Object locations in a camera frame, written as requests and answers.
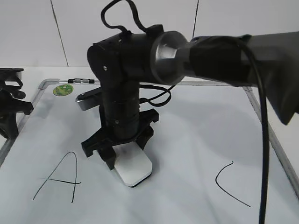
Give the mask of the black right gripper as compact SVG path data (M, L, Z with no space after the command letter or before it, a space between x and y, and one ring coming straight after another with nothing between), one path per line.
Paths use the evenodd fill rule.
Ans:
M114 169L117 154L113 146L136 142L144 149L154 135L150 124L159 121L159 113L155 109L141 112L139 105L114 105L104 108L101 121L104 125L81 145L87 157L97 150L108 168Z

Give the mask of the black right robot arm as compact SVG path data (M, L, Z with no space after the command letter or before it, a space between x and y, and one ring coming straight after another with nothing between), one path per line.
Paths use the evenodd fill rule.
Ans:
M268 98L283 124L299 111L299 34L200 36L192 41L177 31L150 27L142 34L128 31L94 43L89 66L100 87L78 95L85 111L98 107L101 128L82 142L87 157L97 151L114 168L114 146L135 142L144 148L153 136L156 110L140 111L147 99L141 88L165 91L185 77L254 86Z

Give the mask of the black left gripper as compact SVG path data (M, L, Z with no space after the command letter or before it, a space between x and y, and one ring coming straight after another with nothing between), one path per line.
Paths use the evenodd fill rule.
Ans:
M32 103L22 100L26 94L21 91L21 86L0 82L0 134L6 139L15 139L19 134L17 113L30 115L33 111Z

